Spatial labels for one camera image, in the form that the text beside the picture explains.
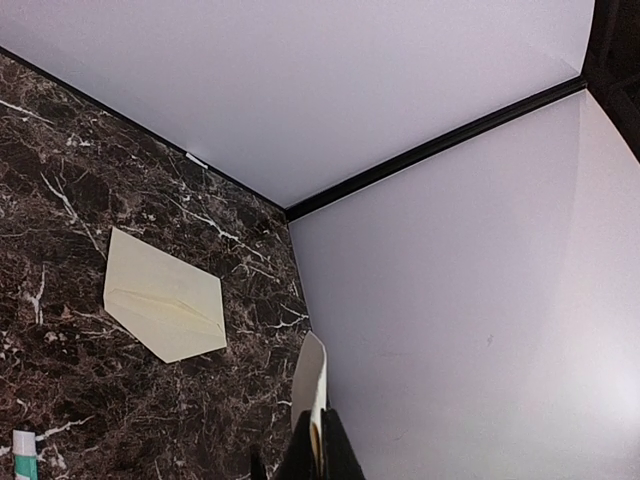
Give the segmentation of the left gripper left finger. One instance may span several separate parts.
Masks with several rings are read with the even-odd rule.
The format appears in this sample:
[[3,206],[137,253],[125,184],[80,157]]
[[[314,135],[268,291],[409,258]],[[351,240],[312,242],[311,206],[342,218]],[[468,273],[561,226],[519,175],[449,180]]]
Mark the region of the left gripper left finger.
[[[310,411],[303,411],[296,423],[283,461],[272,476],[279,480],[312,480],[318,478],[309,427]],[[250,450],[250,479],[266,480],[267,473],[259,449]]]

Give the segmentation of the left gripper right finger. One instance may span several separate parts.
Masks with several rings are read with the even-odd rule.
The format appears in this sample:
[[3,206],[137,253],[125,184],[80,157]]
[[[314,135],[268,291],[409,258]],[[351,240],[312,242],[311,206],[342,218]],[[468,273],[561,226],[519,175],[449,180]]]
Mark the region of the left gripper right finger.
[[362,467],[355,455],[338,412],[322,411],[323,479],[365,480]]

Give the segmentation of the cream envelope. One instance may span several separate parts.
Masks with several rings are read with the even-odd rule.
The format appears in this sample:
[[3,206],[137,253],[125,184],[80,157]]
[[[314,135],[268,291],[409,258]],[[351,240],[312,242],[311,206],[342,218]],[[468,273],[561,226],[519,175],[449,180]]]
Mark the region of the cream envelope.
[[227,346],[221,281],[117,228],[105,311],[165,363]]

